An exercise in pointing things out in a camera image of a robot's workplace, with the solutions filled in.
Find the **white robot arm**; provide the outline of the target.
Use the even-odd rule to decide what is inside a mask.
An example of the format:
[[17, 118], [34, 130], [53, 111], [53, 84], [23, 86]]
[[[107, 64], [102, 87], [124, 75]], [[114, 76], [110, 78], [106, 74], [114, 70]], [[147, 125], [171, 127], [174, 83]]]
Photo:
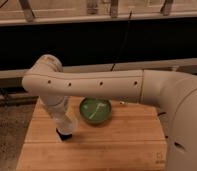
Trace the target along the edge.
[[22, 78], [56, 122], [61, 138], [76, 122], [66, 115], [70, 96], [140, 103], [167, 114], [165, 171], [197, 171], [197, 75], [161, 70], [66, 73], [60, 60], [41, 56]]

